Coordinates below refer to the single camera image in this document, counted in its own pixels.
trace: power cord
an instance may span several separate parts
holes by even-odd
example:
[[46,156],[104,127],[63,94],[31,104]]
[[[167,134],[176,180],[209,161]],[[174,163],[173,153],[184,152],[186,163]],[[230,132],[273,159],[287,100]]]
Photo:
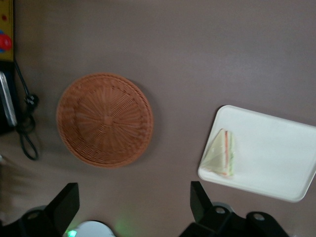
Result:
[[[16,131],[19,133],[21,148],[22,148],[25,156],[31,160],[38,160],[39,154],[37,152],[35,145],[31,141],[31,139],[29,138],[28,134],[33,132],[35,129],[35,126],[36,126],[36,123],[35,123],[35,120],[32,116],[32,113],[39,103],[39,98],[34,94],[30,94],[29,89],[26,86],[26,83],[25,83],[24,78],[22,76],[19,65],[15,59],[14,59],[14,66],[15,66],[15,69],[16,69],[18,75],[19,75],[19,78],[21,80],[21,83],[23,85],[23,88],[24,88],[24,91],[26,94],[26,97],[24,98],[24,101],[26,103],[26,111],[22,115],[21,121],[18,121],[18,124],[16,126]],[[25,147],[25,143],[24,143],[25,140],[27,141],[27,143],[29,143],[30,147],[34,151],[34,154],[35,154],[34,156],[30,155],[30,153],[27,151],[27,149]]]

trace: round woven basket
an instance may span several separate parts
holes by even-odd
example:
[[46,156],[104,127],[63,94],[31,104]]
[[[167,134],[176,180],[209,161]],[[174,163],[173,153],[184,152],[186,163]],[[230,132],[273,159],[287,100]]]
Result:
[[57,109],[60,136],[82,161],[106,168],[132,163],[146,150],[153,113],[141,90],[109,73],[76,80]]

